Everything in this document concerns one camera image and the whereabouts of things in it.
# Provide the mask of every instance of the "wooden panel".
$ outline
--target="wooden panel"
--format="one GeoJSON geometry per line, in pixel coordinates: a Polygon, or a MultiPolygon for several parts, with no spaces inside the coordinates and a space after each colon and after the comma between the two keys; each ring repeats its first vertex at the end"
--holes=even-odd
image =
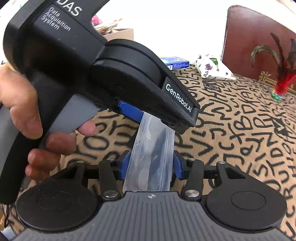
{"type": "Polygon", "coordinates": [[[290,39],[296,39],[296,33],[256,11],[231,6],[228,9],[222,62],[235,74],[258,79],[261,71],[265,71],[271,74],[271,79],[277,80],[276,64],[270,54],[258,53],[255,66],[252,67],[251,63],[251,52],[257,45],[267,44],[279,54],[271,32],[279,37],[287,57],[291,48],[290,39]]]}

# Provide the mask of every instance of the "hand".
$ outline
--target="hand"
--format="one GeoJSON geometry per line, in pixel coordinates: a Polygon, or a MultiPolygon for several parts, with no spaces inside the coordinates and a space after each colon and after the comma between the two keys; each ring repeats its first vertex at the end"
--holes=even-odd
{"type": "MultiPolygon", "coordinates": [[[[37,100],[35,88],[25,77],[12,71],[7,65],[0,66],[0,103],[10,108],[14,125],[29,139],[38,139],[43,133],[37,100]]],[[[88,120],[78,128],[78,131],[83,135],[92,136],[95,124],[88,120]]],[[[49,151],[40,149],[30,151],[26,175],[37,181],[44,180],[58,165],[61,154],[71,154],[75,146],[74,132],[50,134],[46,140],[49,151]]]]}

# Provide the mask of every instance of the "clear plastic container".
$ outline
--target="clear plastic container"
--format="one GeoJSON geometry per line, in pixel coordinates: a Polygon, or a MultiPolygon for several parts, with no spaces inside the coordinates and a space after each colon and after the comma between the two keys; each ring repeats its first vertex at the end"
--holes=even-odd
{"type": "Polygon", "coordinates": [[[175,132],[159,118],[144,113],[133,146],[123,192],[169,191],[175,132]]]}

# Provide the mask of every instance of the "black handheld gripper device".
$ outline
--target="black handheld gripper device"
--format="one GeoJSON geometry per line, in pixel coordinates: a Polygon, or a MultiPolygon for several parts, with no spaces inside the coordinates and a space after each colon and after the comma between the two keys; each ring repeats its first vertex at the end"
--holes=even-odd
{"type": "Polygon", "coordinates": [[[199,104],[151,50],[107,42],[93,28],[92,16],[107,2],[29,0],[9,22],[4,53],[37,90],[44,136],[25,138],[0,109],[0,203],[16,200],[30,150],[45,148],[49,133],[74,131],[97,106],[120,113],[118,102],[127,102],[180,134],[195,125],[199,104]]]}

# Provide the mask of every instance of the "ribbed surface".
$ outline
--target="ribbed surface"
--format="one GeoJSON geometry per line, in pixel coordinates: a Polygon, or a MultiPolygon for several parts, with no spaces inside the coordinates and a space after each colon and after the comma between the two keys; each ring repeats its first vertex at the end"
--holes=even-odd
{"type": "Polygon", "coordinates": [[[63,234],[41,234],[26,229],[15,241],[288,241],[278,229],[241,234],[213,222],[196,202],[177,193],[127,192],[107,202],[84,227],[63,234]]]}

